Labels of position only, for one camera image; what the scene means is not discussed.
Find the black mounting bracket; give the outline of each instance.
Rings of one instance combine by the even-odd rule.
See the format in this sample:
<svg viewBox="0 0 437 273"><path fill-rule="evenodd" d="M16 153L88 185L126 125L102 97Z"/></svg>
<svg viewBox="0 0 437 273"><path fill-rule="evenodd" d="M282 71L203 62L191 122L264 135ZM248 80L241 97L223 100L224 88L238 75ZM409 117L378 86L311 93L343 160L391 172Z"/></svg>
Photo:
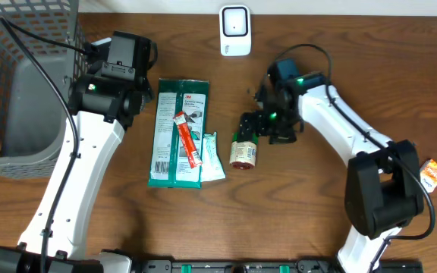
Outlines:
<svg viewBox="0 0 437 273"><path fill-rule="evenodd" d="M71 114L101 114L105 122L118 120L127 129L134 115L154 97L147 71L158 58L156 44L142 36L115 31L111 41L86 48L92 52L87 60L93 63L71 87ZM155 55L150 61L152 49Z"/></svg>
<svg viewBox="0 0 437 273"><path fill-rule="evenodd" d="M389 143L387 151L402 160L420 180L419 159L411 142ZM392 163L387 151L360 152L348 161L345 209L352 225L370 239L391 228L407 226L424 210L419 185ZM379 170L392 174L392 179L381 183Z"/></svg>
<svg viewBox="0 0 437 273"><path fill-rule="evenodd" d="M104 249L131 258L122 251ZM132 259L131 271L135 273L344 273L335 260L322 258L299 261L275 262L182 262L171 260ZM29 253L24 247L0 246L0 273L40 273L40 255ZM47 257L47 272L51 273L103 273L102 264L96 260L71 261ZM418 261L381 261L374 273L423 273Z"/></svg>

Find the wood grain surface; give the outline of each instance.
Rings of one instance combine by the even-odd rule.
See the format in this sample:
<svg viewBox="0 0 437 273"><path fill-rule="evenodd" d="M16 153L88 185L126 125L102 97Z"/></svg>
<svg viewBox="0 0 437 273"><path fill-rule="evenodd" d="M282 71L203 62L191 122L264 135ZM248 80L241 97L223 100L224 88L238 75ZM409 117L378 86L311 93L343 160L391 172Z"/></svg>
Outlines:
<svg viewBox="0 0 437 273"><path fill-rule="evenodd" d="M87 252L122 248L139 257L298 259L333 256L350 223L344 211L346 168L311 126L286 146L259 143L252 171L228 166L232 134L267 65L281 50L310 42L334 58L333 81L363 119L393 140L417 144L421 160L437 161L437 17L253 16L253 49L245 57L219 51L218 15L82 14L88 40L122 30L159 46L149 73L210 81L206 131L218 132L227 179L201 190L148 188L156 101L134 120L114 154L90 220ZM290 54L303 71L325 70L309 49ZM29 224L48 179L0 178L0 245L14 246ZM437 212L437 189L432 194ZM425 230L427 211L403 234ZM395 241L385 259L420 259L437 272L434 233Z"/></svg>

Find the wire mesh basket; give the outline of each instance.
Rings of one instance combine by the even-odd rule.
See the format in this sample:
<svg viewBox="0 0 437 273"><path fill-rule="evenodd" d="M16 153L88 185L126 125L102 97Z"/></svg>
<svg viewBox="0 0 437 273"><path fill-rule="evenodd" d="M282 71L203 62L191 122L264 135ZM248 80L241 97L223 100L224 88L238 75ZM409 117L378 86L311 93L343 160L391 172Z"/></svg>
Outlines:
<svg viewBox="0 0 437 273"><path fill-rule="evenodd" d="M32 33L82 48L78 0L0 0L0 17ZM68 99L86 70L83 56L17 32ZM55 166L65 116L52 89L0 24L0 175L46 177Z"/></svg>

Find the green package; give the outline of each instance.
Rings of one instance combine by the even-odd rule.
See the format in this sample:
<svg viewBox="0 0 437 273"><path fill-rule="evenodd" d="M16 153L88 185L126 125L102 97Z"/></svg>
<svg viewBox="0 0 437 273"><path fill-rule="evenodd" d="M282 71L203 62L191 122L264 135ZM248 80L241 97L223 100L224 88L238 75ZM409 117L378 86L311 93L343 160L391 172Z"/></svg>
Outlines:
<svg viewBox="0 0 437 273"><path fill-rule="evenodd" d="M148 186L201 188L202 167L190 167L173 117L180 111L185 112L188 128L201 157L208 96L208 81L159 80Z"/></svg>

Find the black cable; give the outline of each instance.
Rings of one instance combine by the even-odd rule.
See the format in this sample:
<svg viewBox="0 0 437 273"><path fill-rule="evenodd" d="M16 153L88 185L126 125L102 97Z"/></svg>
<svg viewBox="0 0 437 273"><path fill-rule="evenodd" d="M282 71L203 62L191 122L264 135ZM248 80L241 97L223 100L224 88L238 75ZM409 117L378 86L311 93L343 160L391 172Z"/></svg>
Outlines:
<svg viewBox="0 0 437 273"><path fill-rule="evenodd" d="M64 100L64 97L61 95L60 91L58 90L58 87L55 85L53 80L50 78L50 76L43 70L43 67L39 64L39 62L33 57L31 52L27 49L27 47L21 42L21 40L18 38L16 33L11 29L11 27L14 26L13 23L6 20L4 17L0 17L1 24L3 27L8 31L9 35L13 38L14 42L18 45L18 47L23 51L23 53L26 55L26 57L33 63L33 65L36 67L38 72L45 78L45 80L48 82L50 87L53 89L53 93L57 96L57 99L59 100L61 106L64 109L65 115L67 116L67 119L69 121L69 124L72 129L72 135L74 138L74 148L72 150L72 153L70 154L70 161L68 162L67 169L65 170L64 176L61 179L60 186L58 187L57 193L55 194L55 198L53 199L52 206L50 207L49 216L46 219L45 229L42 231L43 239L42 239L42 252L41 252L41 262L40 262L40 271L42 273L46 272L46 257L47 257L47 251L48 251L48 242L49 242L49 233L50 228L52 226L53 217L55 216L55 211L58 206L58 201L60 201L60 197L64 191L65 184L67 183L68 176L70 175L70 172L72 170L72 167L74 166L75 159L77 158L77 153L79 149L79 140L78 140L78 134L77 134L77 126L75 125L74 119L72 118L72 115L70 114L68 110L68 105Z"/></svg>
<svg viewBox="0 0 437 273"><path fill-rule="evenodd" d="M47 39L47 38L43 38L43 37L41 37L41 36L38 36L38 35L36 35L36 34L34 34L34 33L31 33L31 32L29 32L29 31L27 31L27 30L25 30L25 29L19 27L19 26L16 25L16 24L13 24L12 22L10 22L10 21L8 21L8 20L6 20L6 23L9 24L9 25L10 25L11 27L13 27L14 29L16 29L16 30L18 30L18 31L20 31L20 32L22 32L22 33L24 33L24 34L27 34L28 36L30 36L30 37L32 37L32 38L34 38L34 39L40 40L40 41L42 41L42 42L46 42L46 43L52 44L52 45L54 45L54 46L65 47L65 48L67 48L67 49L73 49L73 50L75 50L76 52L82 53L82 54L84 54L84 55L88 55L88 54L89 54L89 53L87 53L85 50L83 50L83 49L79 49L78 47L75 47L75 46L72 46L72 45L68 45L68 44L63 43L63 42L56 42L56 41L54 41L54 40L50 40L50 39Z"/></svg>
<svg viewBox="0 0 437 273"><path fill-rule="evenodd" d="M284 50L283 52L281 52L280 54L278 54L276 56L276 58L274 59L274 61L271 63L271 65L273 65L274 62L276 62L279 58L284 56L289 51L291 51L293 49L300 48L300 47L314 48L314 49L316 49L316 50L318 50L318 51L320 51L321 53L324 54L324 56L327 58L327 61L328 61L328 74L325 77L325 93L328 96L330 104L333 105L333 107L335 107L335 109L338 111L338 113L340 113L340 115L343 118L345 118L355 129L357 129L362 134L362 136L365 137L366 140L369 140L375 146L379 147L379 149L381 149L382 151L387 152L388 156L390 158L392 158L392 161L397 166L401 167L404 171L406 171L407 174L409 174L409 176L411 176L414 179L414 181L416 181L417 185L422 190L424 199L426 200L426 204L428 205L428 209L429 209L429 226L426 229L426 231L424 231L424 233L419 234L419 235L392 235L392 236L387 236L384 239L384 242L382 243L380 249L377 251L376 255L374 256L374 259L370 263L370 267L369 267L369 271L368 272L373 272L373 267L374 267L375 263L377 262L377 260L380 259L380 256L384 252L384 250L387 247L387 245L389 245L391 243L391 240L421 240L421 239L424 239L424 238L428 237L432 233L432 231L434 230L434 227L435 227L435 222L436 222L434 205L432 204L432 200L431 200L431 197L429 196L429 193L424 188L424 186L421 184L419 178L414 174L414 172L412 170L409 169L409 167L406 165L406 163L404 163L404 161L402 161L400 158L398 158L392 152L388 151L381 143L379 143L377 140L375 140L373 137L371 137L370 133L368 133L365 130L363 130L358 124L355 123L355 121L353 121L348 115L346 115L343 112L343 110L341 110L341 108L336 104L335 98L332 98L332 94L330 94L330 89L329 89L329 86L330 86L331 81L332 81L333 60L332 60L331 55L325 49L323 49L320 46L313 45L313 44L293 45L292 47L290 47L290 48ZM266 81L267 76L268 76L268 74L266 72L266 74L264 75L264 78L261 80L261 85L260 86L264 85L264 82Z"/></svg>

